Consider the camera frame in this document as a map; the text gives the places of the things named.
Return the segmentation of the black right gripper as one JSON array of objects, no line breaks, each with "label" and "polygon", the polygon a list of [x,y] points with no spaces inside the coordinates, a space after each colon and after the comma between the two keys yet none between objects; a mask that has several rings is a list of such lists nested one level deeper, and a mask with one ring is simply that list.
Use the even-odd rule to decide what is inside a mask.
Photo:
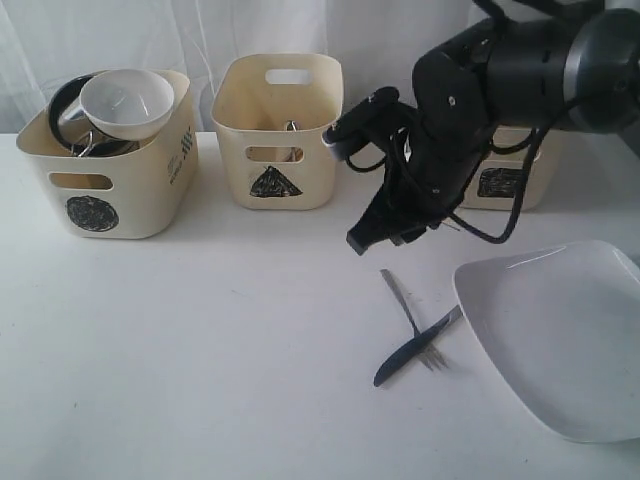
[{"label": "black right gripper", "polygon": [[347,232],[357,255],[390,240],[410,244],[454,216],[496,130],[486,63],[467,49],[434,49],[414,65],[417,116],[391,137],[383,186]]}]

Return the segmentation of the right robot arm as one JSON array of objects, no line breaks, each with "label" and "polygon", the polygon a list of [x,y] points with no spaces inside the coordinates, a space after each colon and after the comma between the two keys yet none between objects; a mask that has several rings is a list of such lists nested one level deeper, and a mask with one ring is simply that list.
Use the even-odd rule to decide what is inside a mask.
[{"label": "right robot arm", "polygon": [[383,154],[383,181],[346,239],[358,254],[390,241],[407,244],[457,209],[480,164],[497,149],[501,127],[527,136],[508,220],[492,234],[462,228],[491,244],[513,234],[534,158],[560,130],[616,133],[639,117],[639,13],[603,1],[536,1],[537,20],[517,21],[493,1],[486,18],[423,54],[414,64],[412,104],[382,87],[354,108],[361,145]]}]

